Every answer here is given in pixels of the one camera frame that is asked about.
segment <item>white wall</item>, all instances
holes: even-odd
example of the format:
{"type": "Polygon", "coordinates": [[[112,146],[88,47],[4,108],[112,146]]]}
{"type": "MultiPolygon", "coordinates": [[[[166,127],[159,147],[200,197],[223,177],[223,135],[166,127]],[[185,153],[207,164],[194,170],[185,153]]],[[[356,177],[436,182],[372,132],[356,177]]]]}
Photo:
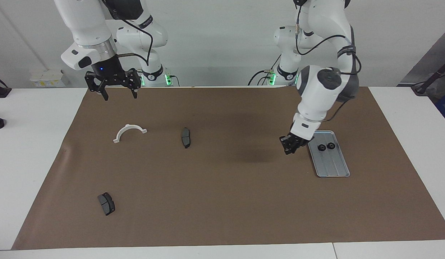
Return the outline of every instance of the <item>white wall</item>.
{"type": "MultiPolygon", "coordinates": [[[[278,56],[275,29],[293,24],[296,16],[291,0],[150,0],[148,5],[170,35],[157,51],[182,85],[247,84],[278,56]]],[[[72,71],[60,60],[72,36],[53,0],[0,0],[0,8],[48,68],[63,69],[73,87],[85,87],[85,71],[72,71]]],[[[368,86],[399,83],[445,32],[445,0],[353,0],[347,16],[364,66],[361,84],[368,86]]],[[[0,77],[12,87],[28,86],[26,68],[43,65],[12,38],[13,26],[0,25],[0,77]]],[[[335,55],[324,45],[304,65],[334,65],[328,59],[335,55]]],[[[125,68],[139,67],[134,58],[123,62],[125,68]]]]}

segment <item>white arch-shaped object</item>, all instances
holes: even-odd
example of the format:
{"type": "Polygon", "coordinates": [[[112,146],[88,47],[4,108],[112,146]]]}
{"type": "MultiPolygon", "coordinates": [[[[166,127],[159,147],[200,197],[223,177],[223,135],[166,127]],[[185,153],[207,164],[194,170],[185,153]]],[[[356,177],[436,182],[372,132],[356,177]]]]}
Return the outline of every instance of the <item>white arch-shaped object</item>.
{"type": "Polygon", "coordinates": [[[142,134],[147,132],[147,129],[141,128],[138,125],[127,124],[127,125],[125,125],[125,127],[121,128],[120,131],[117,133],[117,138],[113,140],[114,143],[119,143],[120,142],[120,136],[122,136],[122,134],[124,134],[125,131],[131,130],[131,129],[134,129],[134,128],[137,129],[137,130],[140,130],[142,132],[142,134]]]}

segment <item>gray tray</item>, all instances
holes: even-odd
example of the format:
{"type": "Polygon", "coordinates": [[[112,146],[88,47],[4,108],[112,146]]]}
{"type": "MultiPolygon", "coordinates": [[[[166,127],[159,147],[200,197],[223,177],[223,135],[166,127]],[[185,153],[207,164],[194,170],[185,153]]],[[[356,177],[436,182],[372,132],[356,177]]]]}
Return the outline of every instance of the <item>gray tray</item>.
{"type": "Polygon", "coordinates": [[[332,131],[316,131],[314,139],[308,143],[313,165],[319,177],[349,177],[350,172],[344,160],[336,135],[332,131]],[[320,151],[318,146],[334,143],[335,148],[320,151]]]}

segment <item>white table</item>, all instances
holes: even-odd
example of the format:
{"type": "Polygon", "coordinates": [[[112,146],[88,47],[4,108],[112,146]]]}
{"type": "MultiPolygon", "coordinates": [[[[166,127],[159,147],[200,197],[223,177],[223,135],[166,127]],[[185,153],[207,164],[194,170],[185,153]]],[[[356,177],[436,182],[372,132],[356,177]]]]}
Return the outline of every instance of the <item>white table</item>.
{"type": "MultiPolygon", "coordinates": [[[[445,218],[445,119],[408,88],[371,92],[445,218]]],[[[86,89],[13,90],[0,99],[0,259],[445,258],[445,241],[7,251],[52,165],[86,89]]]]}

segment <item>brown mat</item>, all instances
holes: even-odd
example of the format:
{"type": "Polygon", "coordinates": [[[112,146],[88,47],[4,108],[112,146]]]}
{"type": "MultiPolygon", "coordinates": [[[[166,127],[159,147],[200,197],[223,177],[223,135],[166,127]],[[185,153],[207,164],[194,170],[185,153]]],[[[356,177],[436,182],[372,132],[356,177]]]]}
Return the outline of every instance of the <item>brown mat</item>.
{"type": "Polygon", "coordinates": [[[83,99],[13,249],[445,239],[367,88],[321,127],[336,133],[349,166],[339,179],[318,178],[307,148],[283,153],[278,137],[300,101],[292,87],[109,94],[83,99]],[[149,132],[114,144],[128,123],[149,132]],[[116,205],[107,217],[104,192],[116,205]]]}

